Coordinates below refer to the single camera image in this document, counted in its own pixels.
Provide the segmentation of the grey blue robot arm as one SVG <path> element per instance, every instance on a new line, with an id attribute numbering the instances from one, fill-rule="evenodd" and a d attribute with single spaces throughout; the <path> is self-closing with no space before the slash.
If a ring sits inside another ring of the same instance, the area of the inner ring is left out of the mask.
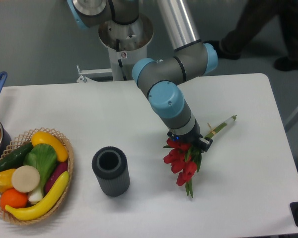
<path id="1" fill-rule="evenodd" d="M 113 79 L 135 81 L 168 127 L 169 138 L 207 151 L 212 140 L 200 134 L 179 85 L 214 70 L 218 56 L 210 44 L 201 42 L 187 2 L 158 2 L 174 49 L 174 56 L 162 61 L 147 57 L 153 25 L 140 13 L 137 0 L 70 0 L 68 6 L 79 27 L 98 27 Z"/>

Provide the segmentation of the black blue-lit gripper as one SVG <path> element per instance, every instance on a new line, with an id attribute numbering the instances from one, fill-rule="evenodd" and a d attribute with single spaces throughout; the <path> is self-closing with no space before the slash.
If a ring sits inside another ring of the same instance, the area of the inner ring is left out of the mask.
<path id="1" fill-rule="evenodd" d="M 186 134 L 180 135 L 169 131 L 167 136 L 174 142 L 181 142 L 194 145 L 201 149 L 202 152 L 207 152 L 213 142 L 211 138 L 202 137 L 200 134 L 200 126 L 195 123 L 193 128 Z"/>

